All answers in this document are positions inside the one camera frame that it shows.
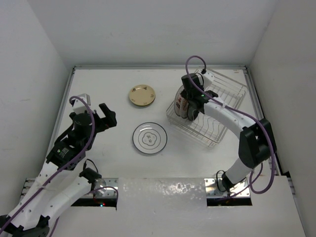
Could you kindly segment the white plate red green text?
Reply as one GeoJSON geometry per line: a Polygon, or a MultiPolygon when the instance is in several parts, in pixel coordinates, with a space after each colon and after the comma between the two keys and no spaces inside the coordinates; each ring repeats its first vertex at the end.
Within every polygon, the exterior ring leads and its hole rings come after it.
{"type": "Polygon", "coordinates": [[[177,90],[177,93],[175,95],[175,98],[174,98],[174,103],[173,103],[173,106],[174,106],[174,112],[175,114],[180,117],[181,116],[181,101],[182,101],[182,96],[181,96],[181,92],[183,91],[184,87],[183,86],[180,86],[179,89],[177,90]]]}

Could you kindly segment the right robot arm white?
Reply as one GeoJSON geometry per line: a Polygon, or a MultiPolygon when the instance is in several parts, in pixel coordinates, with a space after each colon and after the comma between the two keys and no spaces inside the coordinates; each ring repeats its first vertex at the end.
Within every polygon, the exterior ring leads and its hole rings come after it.
{"type": "Polygon", "coordinates": [[[220,96],[205,88],[211,84],[212,75],[203,70],[182,76],[180,113],[190,121],[199,114],[212,117],[228,128],[239,140],[238,158],[222,174],[221,186],[229,191],[258,165],[274,158],[277,151],[271,123],[234,109],[220,96]]]}

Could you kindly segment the cream beige plate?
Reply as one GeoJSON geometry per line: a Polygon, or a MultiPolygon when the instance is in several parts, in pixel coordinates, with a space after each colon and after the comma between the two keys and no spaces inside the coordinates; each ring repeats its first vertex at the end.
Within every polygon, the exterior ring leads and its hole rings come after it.
{"type": "Polygon", "coordinates": [[[140,84],[132,87],[128,96],[134,105],[144,107],[154,102],[156,93],[151,86],[140,84]]]}

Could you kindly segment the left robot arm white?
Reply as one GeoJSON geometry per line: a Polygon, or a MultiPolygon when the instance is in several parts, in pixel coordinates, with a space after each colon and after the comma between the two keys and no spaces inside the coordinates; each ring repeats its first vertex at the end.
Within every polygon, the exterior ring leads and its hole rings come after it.
{"type": "Polygon", "coordinates": [[[18,205],[0,217],[0,231],[13,237],[45,237],[59,216],[82,196],[96,192],[102,180],[97,171],[84,167],[66,188],[59,186],[86,161],[96,135],[117,125],[116,113],[102,103],[105,115],[82,106],[70,113],[71,125],[55,140],[46,161],[18,205]]]}

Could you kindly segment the white plate orange sunburst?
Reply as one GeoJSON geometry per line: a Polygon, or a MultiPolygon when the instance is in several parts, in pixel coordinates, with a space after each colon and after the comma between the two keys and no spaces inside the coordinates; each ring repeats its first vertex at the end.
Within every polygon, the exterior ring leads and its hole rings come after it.
{"type": "Polygon", "coordinates": [[[182,96],[180,97],[181,102],[180,102],[180,117],[183,119],[186,119],[188,117],[188,100],[183,98],[182,96]]]}

